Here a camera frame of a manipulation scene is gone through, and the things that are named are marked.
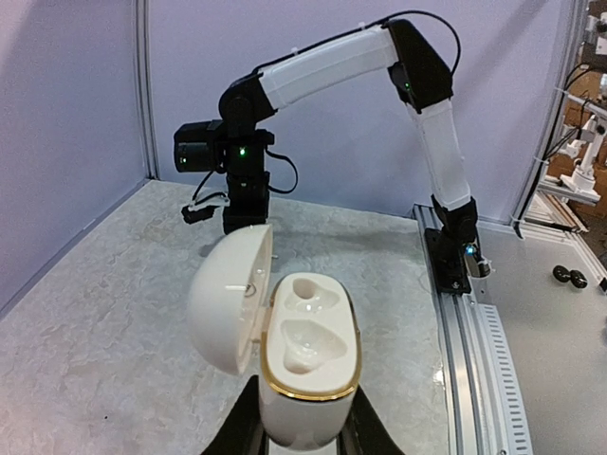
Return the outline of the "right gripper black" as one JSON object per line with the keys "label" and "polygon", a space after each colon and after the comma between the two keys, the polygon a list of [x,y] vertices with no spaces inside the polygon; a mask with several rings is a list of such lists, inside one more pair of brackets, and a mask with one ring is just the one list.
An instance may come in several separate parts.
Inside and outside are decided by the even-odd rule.
{"label": "right gripper black", "polygon": [[223,230],[231,233],[239,228],[263,225],[267,222],[270,173],[241,177],[228,174],[228,197],[224,207]]}

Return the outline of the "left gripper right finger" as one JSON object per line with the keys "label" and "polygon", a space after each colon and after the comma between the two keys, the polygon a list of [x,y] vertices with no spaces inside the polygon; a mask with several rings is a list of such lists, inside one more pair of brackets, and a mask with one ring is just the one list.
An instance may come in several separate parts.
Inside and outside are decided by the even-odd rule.
{"label": "left gripper right finger", "polygon": [[340,453],[346,455],[403,455],[382,424],[362,386],[340,432]]}

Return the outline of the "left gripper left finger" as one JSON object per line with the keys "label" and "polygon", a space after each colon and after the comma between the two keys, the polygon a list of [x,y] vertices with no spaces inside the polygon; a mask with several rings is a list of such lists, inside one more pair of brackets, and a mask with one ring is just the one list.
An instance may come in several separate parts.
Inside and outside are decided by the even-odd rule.
{"label": "left gripper left finger", "polygon": [[266,432],[259,410],[259,378],[251,377],[225,422],[202,455],[257,455],[266,453]]}

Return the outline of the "white earbud charging case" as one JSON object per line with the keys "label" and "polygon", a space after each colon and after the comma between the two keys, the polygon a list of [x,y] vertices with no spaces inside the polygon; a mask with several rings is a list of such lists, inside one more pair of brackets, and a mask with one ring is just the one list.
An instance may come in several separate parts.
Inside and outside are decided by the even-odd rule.
{"label": "white earbud charging case", "polygon": [[330,276],[298,272],[269,284],[270,225],[243,227],[213,248],[193,277],[188,327],[216,369],[244,373],[257,349],[257,402],[277,445],[315,450],[341,431],[359,386],[360,332],[351,298]]}

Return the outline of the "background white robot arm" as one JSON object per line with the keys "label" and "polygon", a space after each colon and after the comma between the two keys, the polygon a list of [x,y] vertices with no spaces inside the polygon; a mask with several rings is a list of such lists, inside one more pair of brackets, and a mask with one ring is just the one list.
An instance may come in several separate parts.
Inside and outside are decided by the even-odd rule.
{"label": "background white robot arm", "polygon": [[566,153],[574,158],[574,152],[579,152],[586,146],[583,158],[574,160],[574,170],[570,175],[562,174],[560,181],[578,200],[588,205],[596,205],[600,195],[595,190],[596,178],[594,163],[606,138],[606,121],[593,114],[580,130],[579,138],[574,139],[565,147]]}

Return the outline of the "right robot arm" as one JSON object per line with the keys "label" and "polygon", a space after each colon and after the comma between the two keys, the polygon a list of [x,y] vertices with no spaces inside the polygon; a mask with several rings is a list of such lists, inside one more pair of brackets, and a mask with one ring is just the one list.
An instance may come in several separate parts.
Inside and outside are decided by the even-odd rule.
{"label": "right robot arm", "polygon": [[422,162],[437,223],[424,228],[432,282],[444,294],[471,290],[474,272],[487,269],[478,241],[478,211],[453,118],[454,64],[444,61],[424,34],[402,15],[377,20],[258,64],[219,96],[214,118],[185,123],[173,135],[179,173],[221,176],[222,190],[197,187],[183,206],[194,224],[218,216],[232,232],[269,218],[276,188],[269,159],[273,128],[300,140],[331,188],[363,165],[377,173],[405,153]]}

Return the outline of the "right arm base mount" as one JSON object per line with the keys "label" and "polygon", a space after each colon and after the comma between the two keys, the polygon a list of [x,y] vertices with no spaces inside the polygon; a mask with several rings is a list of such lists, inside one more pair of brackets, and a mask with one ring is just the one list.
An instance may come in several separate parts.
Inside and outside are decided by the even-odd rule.
{"label": "right arm base mount", "polygon": [[463,295],[471,292],[468,271],[460,246],[443,230],[424,230],[434,285],[439,293]]}

